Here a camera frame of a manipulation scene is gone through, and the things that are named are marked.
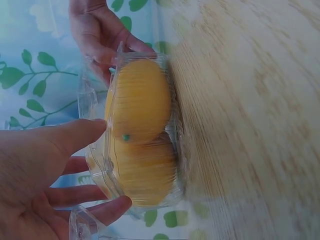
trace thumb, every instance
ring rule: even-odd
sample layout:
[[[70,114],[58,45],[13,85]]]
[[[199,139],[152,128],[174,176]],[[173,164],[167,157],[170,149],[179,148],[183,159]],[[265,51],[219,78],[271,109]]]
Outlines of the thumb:
[[[49,140],[64,157],[70,157],[79,150],[97,141],[106,131],[106,121],[78,119],[58,126],[35,128],[43,139]]]
[[[91,14],[70,17],[72,35],[82,54],[98,64],[114,65],[116,52],[101,44],[99,21]]]

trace yellow fruit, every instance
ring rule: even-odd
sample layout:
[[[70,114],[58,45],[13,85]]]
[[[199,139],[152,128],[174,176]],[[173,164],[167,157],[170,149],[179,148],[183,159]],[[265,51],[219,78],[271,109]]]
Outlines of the yellow fruit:
[[[110,141],[113,173],[136,207],[159,205],[171,192],[176,176],[173,145],[166,132],[146,145]]]
[[[119,141],[145,144],[155,139],[171,116],[171,92],[159,65],[139,59],[116,78],[112,132]]]

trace finger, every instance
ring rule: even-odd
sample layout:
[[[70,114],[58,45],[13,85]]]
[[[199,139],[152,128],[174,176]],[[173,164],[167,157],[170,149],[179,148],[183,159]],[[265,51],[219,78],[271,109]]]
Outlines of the finger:
[[[72,15],[72,35],[84,56],[100,64],[114,64],[116,52],[101,44],[101,28],[98,19],[91,14]]]
[[[97,141],[106,130],[103,119],[78,119],[58,126],[35,128],[31,131],[50,141],[64,157],[69,157]]]
[[[92,57],[99,64],[115,65],[116,51],[103,46],[98,37],[92,34],[82,33],[79,44],[83,47],[83,53]]]
[[[62,175],[83,173],[88,170],[89,167],[84,156],[72,156],[66,163]]]
[[[149,47],[146,45],[143,41],[139,40],[132,34],[129,35],[129,37],[125,41],[125,45],[135,51],[140,53],[154,53],[155,51],[152,49],[152,47]]]
[[[65,188],[50,187],[45,191],[49,204],[54,208],[68,208],[78,204],[106,200],[106,195],[96,185]]]
[[[92,72],[101,80],[103,81],[107,87],[110,85],[110,70],[109,68],[112,67],[108,64],[100,64],[97,62],[93,62],[89,64],[90,69]]]
[[[101,223],[108,226],[118,220],[131,206],[132,201],[129,197],[120,196],[112,201],[89,207],[87,210]],[[71,211],[68,210],[56,210],[56,214],[66,221],[68,221],[70,213]]]

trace green leaf print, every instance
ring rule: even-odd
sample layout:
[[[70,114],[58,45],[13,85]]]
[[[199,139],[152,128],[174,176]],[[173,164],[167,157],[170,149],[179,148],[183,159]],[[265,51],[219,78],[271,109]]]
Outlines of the green leaf print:
[[[172,49],[172,45],[166,41],[158,41],[154,44],[154,47],[163,54],[169,54]]]
[[[2,89],[6,90],[14,86],[25,76],[24,72],[16,67],[5,67],[0,75]]]
[[[164,216],[165,225],[168,228],[182,227],[189,223],[189,216],[187,211],[169,211]]]
[[[113,8],[113,11],[115,13],[119,12],[119,10],[122,8],[124,2],[125,2],[125,0],[114,0],[111,5],[111,8]]]
[[[84,175],[84,176],[80,176],[78,177],[78,182],[81,185],[86,185],[88,184],[88,181],[91,181],[91,176],[90,175]]]
[[[207,219],[209,216],[209,209],[207,206],[197,202],[192,205],[195,214],[202,219]]]
[[[24,117],[27,117],[27,118],[32,118],[31,114],[27,110],[25,110],[23,108],[19,109],[19,114],[21,116],[24,116]]]
[[[148,0],[130,0],[129,6],[131,12],[137,12],[140,9],[142,9],[146,4]]]
[[[120,18],[121,22],[125,26],[126,29],[128,29],[129,32],[131,32],[132,29],[132,20],[129,16],[123,16]]]
[[[34,100],[34,99],[27,100],[26,107],[30,110],[33,110],[39,113],[43,113],[45,111],[44,107],[37,100]]]
[[[29,88],[29,82],[27,81],[25,84],[23,84],[20,89],[19,89],[19,95],[23,95],[26,93],[26,91],[28,90]]]
[[[163,8],[171,8],[174,5],[174,0],[156,0],[156,3]]]
[[[170,240],[169,237],[163,233],[158,233],[152,240]]]
[[[19,127],[20,126],[19,121],[13,116],[10,117],[9,124],[10,124],[10,127]]]
[[[145,226],[150,228],[157,220],[158,210],[149,210],[144,214]]]
[[[54,59],[54,57],[44,51],[39,52],[38,61],[43,65],[52,66],[56,68],[56,60]]]
[[[45,94],[46,88],[47,88],[47,81],[41,80],[35,85],[33,89],[33,94],[41,98]]]
[[[147,45],[148,47],[152,48],[152,44],[150,42],[145,42],[145,45]]]
[[[40,126],[45,126],[46,125],[46,120],[47,120],[47,116],[43,119],[43,121],[42,121]]]
[[[189,240],[209,240],[209,238],[205,231],[197,228],[190,232]]]
[[[27,64],[28,66],[31,65],[31,63],[32,63],[32,55],[27,49],[23,50],[23,52],[21,54],[21,57],[22,57],[22,60],[23,60],[23,62],[25,64]]]

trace mango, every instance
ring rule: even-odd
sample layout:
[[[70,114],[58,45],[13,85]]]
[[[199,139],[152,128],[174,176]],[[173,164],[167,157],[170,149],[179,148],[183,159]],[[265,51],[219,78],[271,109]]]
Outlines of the mango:
[[[166,75],[156,62],[139,59],[122,67],[115,78],[112,134],[125,143],[141,145],[152,141],[171,116],[171,91]]]

